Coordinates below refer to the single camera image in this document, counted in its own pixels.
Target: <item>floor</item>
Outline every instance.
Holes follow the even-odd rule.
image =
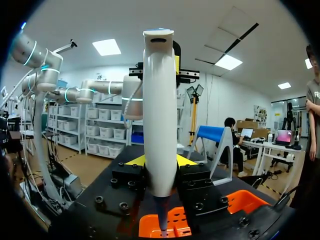
[[[107,159],[104,157],[99,157],[95,155],[88,155],[86,156],[84,153],[79,154],[77,151],[74,151],[72,149],[69,149],[64,146],[58,146],[57,147],[57,154],[58,158],[61,161],[61,163],[65,166],[67,170],[69,170],[71,173],[75,174],[76,176],[80,177],[81,183],[86,187],[89,186],[96,177],[111,163],[112,159]],[[301,170],[304,162],[304,154],[301,155],[301,161],[299,161],[299,166],[297,170],[297,174],[294,176],[294,179],[292,181],[292,185],[289,189],[295,187],[298,182],[301,175]],[[26,154],[27,158],[29,159],[30,168],[34,173],[34,177],[36,179],[37,184],[41,182],[41,171],[38,165],[37,157],[31,156],[29,153]],[[270,160],[266,161],[266,165],[270,165]],[[247,164],[255,165],[256,159],[251,159],[246,161]],[[266,182],[263,185],[260,185],[258,187],[258,190],[269,195],[270,197],[274,198],[275,200],[278,200],[280,197],[280,194],[285,186],[286,182],[289,176],[289,173],[286,173],[287,166],[279,163],[277,166],[272,167],[271,172],[274,172],[276,170],[281,170],[282,173],[279,175],[274,175],[272,178],[267,179]],[[246,164],[244,166],[244,171],[248,173],[248,175],[252,174],[252,170],[250,168],[246,167]],[[237,176],[237,171],[235,170],[233,172],[235,176]],[[21,171],[21,168],[17,167],[16,171],[16,187],[19,188],[19,183],[23,181],[23,173]]]

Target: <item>hand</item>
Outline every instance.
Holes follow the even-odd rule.
[[[313,104],[309,99],[306,101],[305,106],[306,106],[306,109],[307,109],[308,111],[310,111],[310,110],[313,109],[313,105],[314,105],[314,104]]]
[[[316,151],[317,151],[317,144],[315,142],[313,142],[313,143],[311,143],[310,153],[309,153],[309,157],[312,162],[315,161]]]

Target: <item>black table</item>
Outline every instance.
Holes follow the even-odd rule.
[[[70,234],[69,237],[75,239],[76,237],[83,237],[92,231],[92,228],[103,228],[103,235],[114,238],[119,235],[117,227],[120,223],[120,219],[116,219],[114,216],[110,216],[101,212],[97,212],[95,209],[94,200],[96,196],[101,196],[105,191],[107,185],[110,184],[112,178],[112,169],[118,165],[118,163],[127,163],[133,159],[136,159],[144,154],[143,146],[127,146],[121,154],[112,161],[112,163],[104,169],[101,174],[90,184],[84,192],[77,198],[77,200],[69,207],[67,211],[58,216],[58,218],[52,221],[52,227],[49,229],[51,233],[63,233],[69,234],[70,232],[77,232],[78,235]],[[224,173],[223,169],[217,168],[214,176],[219,176]],[[244,181],[233,178],[231,182],[217,186],[222,195],[228,195],[238,190],[247,190],[257,197],[265,200],[270,204],[274,204],[276,201],[268,195],[254,189]],[[170,197],[169,209],[182,206],[181,201],[177,193],[174,193]],[[284,218],[292,215],[294,210],[290,207],[285,207],[283,211]],[[145,215],[156,214],[156,208],[153,196],[148,191],[145,191],[144,200],[140,204],[140,209],[137,215],[139,219]],[[139,222],[135,223],[135,233],[138,232]]]

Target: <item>person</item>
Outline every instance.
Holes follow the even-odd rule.
[[[320,169],[320,72],[316,56],[311,45],[306,47],[307,56],[311,62],[314,79],[306,85],[306,109],[309,114],[309,137],[306,145],[305,157],[299,185],[291,207],[299,208],[303,203],[303,196],[309,191],[310,183]]]
[[[232,117],[228,117],[224,121],[224,127],[231,128],[232,132],[232,142],[233,142],[233,163],[238,165],[238,177],[242,178],[247,176],[248,174],[244,171],[244,157],[242,152],[240,151],[239,146],[241,146],[243,142],[243,137],[237,137],[234,132],[236,120]],[[223,153],[221,155],[220,159],[221,163],[228,163],[228,152],[227,150],[223,150]]]

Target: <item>orange bin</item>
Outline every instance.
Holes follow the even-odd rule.
[[[228,211],[234,214],[240,210],[246,214],[251,213],[262,205],[268,205],[266,201],[260,199],[249,191],[239,190],[233,192],[228,197]],[[188,226],[185,209],[183,206],[175,207],[168,212],[167,238],[190,236],[191,231]],[[162,238],[157,214],[145,215],[139,222],[139,237]]]

